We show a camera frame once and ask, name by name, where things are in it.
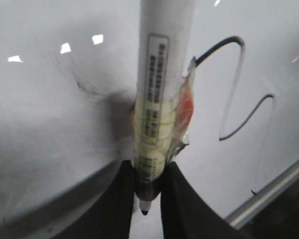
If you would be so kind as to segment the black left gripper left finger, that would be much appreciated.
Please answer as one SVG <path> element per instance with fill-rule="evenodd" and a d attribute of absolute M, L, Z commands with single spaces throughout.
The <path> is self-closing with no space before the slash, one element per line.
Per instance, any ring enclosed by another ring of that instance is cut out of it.
<path fill-rule="evenodd" d="M 122 161 L 103 195 L 55 239 L 128 239 L 134 203 L 135 174 L 130 161 Z"/>

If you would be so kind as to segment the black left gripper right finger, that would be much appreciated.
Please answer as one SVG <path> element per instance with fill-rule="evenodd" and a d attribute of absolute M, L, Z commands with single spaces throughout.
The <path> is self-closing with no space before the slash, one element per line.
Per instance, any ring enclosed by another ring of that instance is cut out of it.
<path fill-rule="evenodd" d="M 176 162 L 164 170 L 161 220 L 165 239 L 244 239 L 188 183 Z"/>

